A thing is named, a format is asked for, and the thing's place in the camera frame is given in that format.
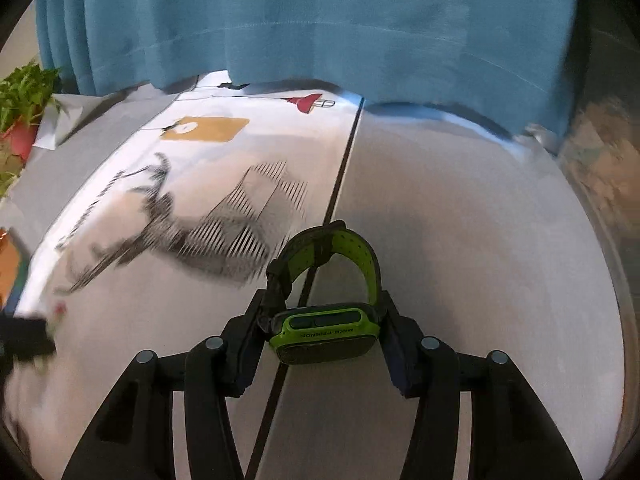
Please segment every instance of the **white paper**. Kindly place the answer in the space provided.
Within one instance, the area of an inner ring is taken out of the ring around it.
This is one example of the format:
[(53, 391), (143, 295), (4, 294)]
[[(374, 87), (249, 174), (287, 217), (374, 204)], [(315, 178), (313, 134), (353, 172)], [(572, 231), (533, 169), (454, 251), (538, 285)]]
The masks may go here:
[(33, 143), (34, 146), (45, 150), (55, 150), (84, 118), (108, 98), (72, 94), (53, 94), (53, 97), (59, 105), (47, 105)]

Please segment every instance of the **red flower pot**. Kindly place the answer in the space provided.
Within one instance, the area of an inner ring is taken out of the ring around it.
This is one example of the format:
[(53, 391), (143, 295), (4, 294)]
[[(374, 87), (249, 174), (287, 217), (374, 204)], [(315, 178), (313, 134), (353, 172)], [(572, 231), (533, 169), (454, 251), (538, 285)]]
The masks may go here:
[(9, 137), (11, 151), (14, 155), (19, 155), (22, 162), (27, 162), (31, 148), (36, 140), (39, 124), (27, 125), (24, 121), (15, 121), (14, 124), (4, 133), (3, 139)]

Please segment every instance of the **yellow square print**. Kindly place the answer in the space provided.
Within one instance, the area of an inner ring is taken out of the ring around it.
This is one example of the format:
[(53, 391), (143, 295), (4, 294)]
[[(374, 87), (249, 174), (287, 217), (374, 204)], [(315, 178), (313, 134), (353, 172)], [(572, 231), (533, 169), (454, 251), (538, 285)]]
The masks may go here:
[(229, 142), (249, 123), (230, 117), (183, 117), (160, 137), (162, 140)]

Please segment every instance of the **green watch strap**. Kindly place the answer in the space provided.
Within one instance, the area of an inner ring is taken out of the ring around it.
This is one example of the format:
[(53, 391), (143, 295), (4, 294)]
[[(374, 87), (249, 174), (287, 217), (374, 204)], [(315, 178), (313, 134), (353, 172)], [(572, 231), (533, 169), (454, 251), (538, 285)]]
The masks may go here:
[(364, 238), (337, 220), (295, 235), (268, 265), (267, 297), (279, 304), (274, 305), (275, 310), (283, 309), (291, 285), (302, 272), (324, 265), (334, 254), (341, 254), (358, 266), (367, 283), (369, 304), (376, 306), (382, 292), (376, 253)]

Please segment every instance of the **wall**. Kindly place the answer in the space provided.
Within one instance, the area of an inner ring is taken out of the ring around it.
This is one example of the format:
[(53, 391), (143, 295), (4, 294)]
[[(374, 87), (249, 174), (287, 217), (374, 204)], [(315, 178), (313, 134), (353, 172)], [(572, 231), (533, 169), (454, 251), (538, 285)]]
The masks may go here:
[(36, 37), (36, 9), (32, 3), (15, 26), (9, 40), (0, 52), (0, 78), (28, 63), (31, 59), (40, 60)]

